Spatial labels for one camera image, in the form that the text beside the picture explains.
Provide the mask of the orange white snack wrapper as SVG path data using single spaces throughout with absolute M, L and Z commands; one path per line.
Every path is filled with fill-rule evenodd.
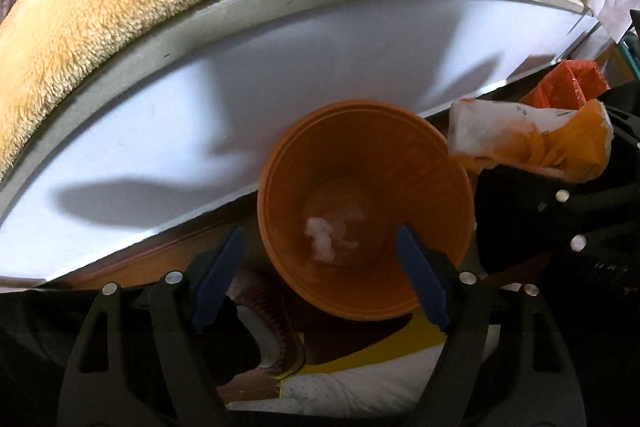
M 585 183 L 608 165 L 613 134 L 608 113 L 597 100 L 580 109 L 458 100 L 449 109 L 449 155 L 475 173 L 506 166 Z

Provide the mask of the white tissue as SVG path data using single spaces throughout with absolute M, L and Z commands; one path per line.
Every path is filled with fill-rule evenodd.
M 348 265 L 360 246 L 355 239 L 346 239 L 344 220 L 326 221 L 320 217 L 307 219 L 304 234 L 310 239 L 314 261 L 328 265 Z

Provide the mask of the orange trash bin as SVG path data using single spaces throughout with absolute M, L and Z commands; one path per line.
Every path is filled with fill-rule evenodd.
M 281 136 L 260 176 L 262 243 L 282 280 L 323 312 L 383 321 L 418 309 L 396 254 L 410 225 L 428 247 L 460 265 L 474 225 L 471 182 L 445 137 L 393 105 L 336 103 Z M 360 243 L 348 265 L 314 261 L 304 234 L 310 217 L 344 220 Z

